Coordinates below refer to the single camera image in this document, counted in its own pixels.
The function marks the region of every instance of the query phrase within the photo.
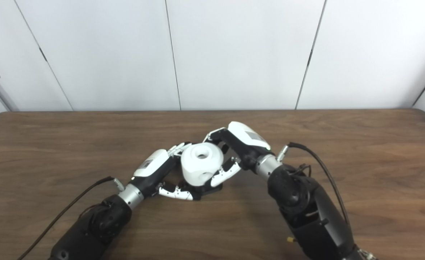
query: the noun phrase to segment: cable connector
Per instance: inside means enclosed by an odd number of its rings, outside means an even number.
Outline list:
[[[365,251],[363,249],[359,248],[358,253],[360,253],[362,255],[362,257],[364,257],[364,259],[366,259],[366,260],[379,260],[372,253]]]
[[[117,178],[113,179],[113,182],[117,185],[117,188],[120,191],[124,191],[126,188],[124,187],[124,185],[121,183],[120,180],[118,180]]]

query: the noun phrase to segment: robotic hand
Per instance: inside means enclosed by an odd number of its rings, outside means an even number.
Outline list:
[[[155,151],[134,172],[126,187],[115,179],[121,192],[109,196],[82,214],[54,245],[49,260],[99,259],[129,222],[132,210],[142,200],[158,193],[163,178],[180,161],[180,155],[189,146],[191,143],[181,143],[168,151]]]
[[[210,132],[204,142],[215,145],[225,143],[224,146],[230,147],[238,155],[238,158],[231,159],[233,165],[251,170],[267,181],[269,195],[277,202],[288,227],[310,259],[363,260],[362,256],[375,259],[356,246],[338,193],[336,195],[345,214],[344,219],[323,187],[305,175],[304,165],[295,168],[282,163],[288,148],[301,148],[318,160],[332,181],[323,162],[308,148],[290,143],[276,157],[260,135],[239,122],[231,122],[228,128]]]

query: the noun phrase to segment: wooden table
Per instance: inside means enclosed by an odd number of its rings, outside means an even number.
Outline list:
[[[154,150],[232,120],[278,152],[289,140],[325,161],[349,212],[357,244],[382,260],[425,260],[425,113],[419,110],[242,112],[8,112],[0,114],[0,260],[16,259],[72,199],[105,176],[127,181]],[[286,163],[316,162],[290,150]],[[173,172],[172,181],[180,178]],[[26,259],[45,260],[87,206],[117,190],[92,190]],[[104,259],[307,259],[262,179],[240,172],[202,201],[147,199]]]

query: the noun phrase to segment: black cable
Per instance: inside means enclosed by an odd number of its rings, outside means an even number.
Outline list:
[[[346,211],[346,207],[344,206],[344,202],[342,201],[341,198],[341,194],[339,193],[338,187],[336,187],[336,183],[334,182],[333,177],[331,176],[331,173],[328,171],[328,168],[326,167],[326,165],[323,163],[323,161],[318,157],[318,155],[316,153],[314,153],[312,150],[310,150],[309,148],[305,147],[304,145],[301,145],[299,143],[289,143],[288,148],[294,147],[294,148],[299,148],[301,150],[304,150],[308,153],[310,153],[310,155],[312,155],[313,158],[315,158],[315,160],[317,160],[318,164],[320,164],[321,168],[323,169],[323,171],[325,172],[326,176],[328,177],[331,186],[333,186],[334,192],[336,194],[336,197],[338,198],[338,202],[339,205],[341,206],[341,211],[342,214],[344,216],[344,220],[346,221],[347,225],[350,226],[350,221],[349,221],[349,217],[347,216],[347,211]]]
[[[63,209],[58,215],[57,217],[55,217],[55,219],[49,224],[49,226],[46,227],[46,229],[42,232],[41,235],[39,235],[39,237],[33,242],[33,244],[31,244],[30,247],[28,247],[28,249],[20,256],[18,257],[17,260],[22,260],[28,253],[30,253],[30,251],[36,246],[36,244],[39,243],[39,241],[41,241],[41,239],[46,235],[46,233],[49,231],[49,229],[51,229],[51,227],[57,222],[57,220],[60,219],[60,217],[67,212],[67,210],[69,210],[69,208],[71,208],[73,206],[73,204],[75,204],[77,201],[79,201],[79,199],[82,198],[82,196],[84,196],[85,194],[87,194],[88,191],[90,191],[92,188],[94,188],[97,185],[100,185],[104,182],[107,181],[113,181],[113,177],[108,176],[105,177],[99,181],[97,181],[96,183],[92,184],[91,186],[89,186],[89,188],[85,189],[81,194],[79,194],[79,196],[77,196],[67,207],[65,207],[65,209]]]
[[[89,206],[89,207],[85,208],[85,209],[83,210],[83,212],[81,212],[81,214],[79,214],[78,219],[80,219],[80,218],[84,215],[84,213],[86,213],[87,211],[89,211],[89,210],[90,210],[90,209],[92,209],[93,207],[95,207],[95,206],[99,206],[99,205],[100,205],[100,203],[97,203],[97,204],[94,204],[94,205],[92,205],[92,206]]]

